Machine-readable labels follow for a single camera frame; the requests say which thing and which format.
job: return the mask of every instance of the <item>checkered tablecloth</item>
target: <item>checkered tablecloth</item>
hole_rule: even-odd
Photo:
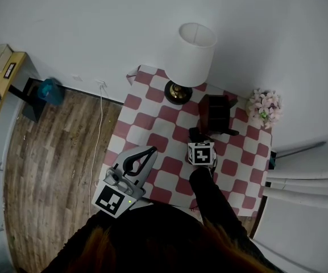
[[[256,216],[268,169],[271,130],[249,122],[244,98],[209,84],[193,88],[187,104],[171,104],[164,96],[168,80],[163,70],[140,66],[109,143],[101,177],[120,152],[136,146],[156,146],[159,154],[144,185],[145,197],[195,207],[188,181],[195,169],[186,156],[188,130],[198,124],[198,103],[204,94],[227,94],[230,99],[238,99],[231,109],[230,128],[238,130],[239,135],[212,137],[218,157],[214,181],[237,215]]]

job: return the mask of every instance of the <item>blue object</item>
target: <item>blue object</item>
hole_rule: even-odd
[[[275,159],[271,156],[270,156],[270,164],[272,164],[274,168],[276,167]]]
[[[38,89],[39,98],[53,105],[60,105],[64,100],[63,90],[56,84],[55,78],[46,79]]]

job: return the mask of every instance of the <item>wooden floor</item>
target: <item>wooden floor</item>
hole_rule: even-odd
[[[121,106],[103,101],[93,181],[98,180]],[[40,272],[89,218],[89,181],[98,136],[99,99],[67,91],[38,124],[20,114],[5,175],[6,230],[16,268]],[[241,217],[250,232],[254,218]]]

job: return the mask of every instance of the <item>person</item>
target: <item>person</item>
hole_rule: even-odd
[[[168,204],[92,216],[43,271],[281,272],[250,241],[207,168],[189,179],[204,224]]]

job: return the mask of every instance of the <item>white lampshade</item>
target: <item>white lampshade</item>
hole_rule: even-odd
[[[208,76],[217,37],[198,23],[183,24],[169,50],[165,72],[175,84],[196,87]]]

